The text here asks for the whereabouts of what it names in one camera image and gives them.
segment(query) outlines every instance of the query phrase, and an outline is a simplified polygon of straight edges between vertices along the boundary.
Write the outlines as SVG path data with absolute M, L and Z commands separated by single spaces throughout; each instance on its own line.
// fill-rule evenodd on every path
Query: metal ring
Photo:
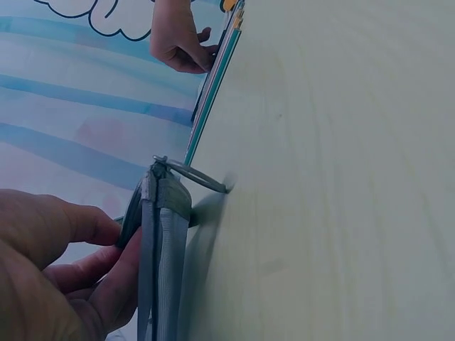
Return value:
M 175 160 L 169 160 L 167 156 L 163 158 L 160 156 L 154 156 L 156 162 L 164 164 L 165 166 L 169 167 L 170 169 L 175 170 L 177 173 L 180 173 L 185 178 L 188 178 L 199 185 L 202 185 L 206 188 L 214 190 L 215 192 L 219 193 L 227 193 L 228 190 L 226 189 L 226 185 L 219 183 L 218 181 L 212 179 L 210 176 L 196 170 L 190 166 L 184 165 L 181 162 Z

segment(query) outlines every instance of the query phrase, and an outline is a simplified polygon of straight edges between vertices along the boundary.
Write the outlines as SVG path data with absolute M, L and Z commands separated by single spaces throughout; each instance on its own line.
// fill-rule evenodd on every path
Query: gray pencil case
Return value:
M 191 195 L 171 170 L 216 192 L 226 193 L 226 187 L 189 166 L 154 158 L 119 220 L 117 246 L 125 247 L 142 226 L 138 341 L 176 341 L 186 235 L 194 219 Z

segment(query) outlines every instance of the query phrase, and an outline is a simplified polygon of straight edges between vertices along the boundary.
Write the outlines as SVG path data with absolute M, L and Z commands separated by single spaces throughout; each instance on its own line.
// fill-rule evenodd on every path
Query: book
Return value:
M 227 12 L 227 25 L 220 38 L 220 44 L 212 70 L 205 77 L 198 101 L 193 113 L 193 129 L 185 155 L 185 164 L 190 165 L 193 160 L 200 135 L 207 121 L 221 81 L 228 68 L 235 46 L 239 40 L 243 22 L 245 0 L 238 0 L 232 11 Z

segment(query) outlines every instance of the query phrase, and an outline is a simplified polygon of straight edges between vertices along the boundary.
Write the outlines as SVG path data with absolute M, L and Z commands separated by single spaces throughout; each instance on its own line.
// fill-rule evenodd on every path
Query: blue stripe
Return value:
M 149 42 L 130 41 L 122 36 L 106 38 L 90 27 L 35 18 L 0 17 L 0 32 L 75 43 L 128 55 L 164 65 L 149 53 Z
M 0 123 L 0 141 L 72 171 L 127 190 L 133 190 L 146 171 L 145 167 L 75 142 L 10 124 Z
M 108 109 L 118 109 L 126 112 L 144 114 L 166 121 L 171 121 L 183 126 L 192 126 L 192 111 L 160 104 L 147 103 L 125 97 L 100 94 L 87 90 L 73 89 L 61 85 L 52 85 L 34 80 L 25 80 L 19 77 L 0 75 L 0 87 L 6 89 L 31 92 L 41 96 L 63 99 L 65 101 L 95 105 Z
M 196 89 L 200 84 L 200 78 L 189 73 L 174 72 L 169 67 L 152 66 L 148 72 L 144 72 L 142 67 L 137 67 L 135 63 L 126 63 L 121 60 L 112 60 L 108 55 L 99 55 L 90 51 L 83 51 L 74 48 L 75 45 L 62 44 L 59 41 L 40 39 L 35 40 L 34 37 L 12 35 L 15 42 L 26 44 L 29 48 L 45 48 L 49 49 L 50 53 L 58 52 L 70 55 L 72 58 L 92 63 L 93 65 L 103 68 L 109 68 L 115 72 L 123 73 L 126 76 L 133 77 L 136 80 L 141 80 L 153 85 L 158 85 L 162 88 L 175 90 L 185 96 L 195 97 Z

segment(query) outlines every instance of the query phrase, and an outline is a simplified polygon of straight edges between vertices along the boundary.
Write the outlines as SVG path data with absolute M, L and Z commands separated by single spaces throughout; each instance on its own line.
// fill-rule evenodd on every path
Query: cartoon drawing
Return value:
M 151 0 L 34 0 L 64 18 L 88 16 L 90 26 L 103 36 L 121 33 L 132 41 L 150 34 L 154 3 Z

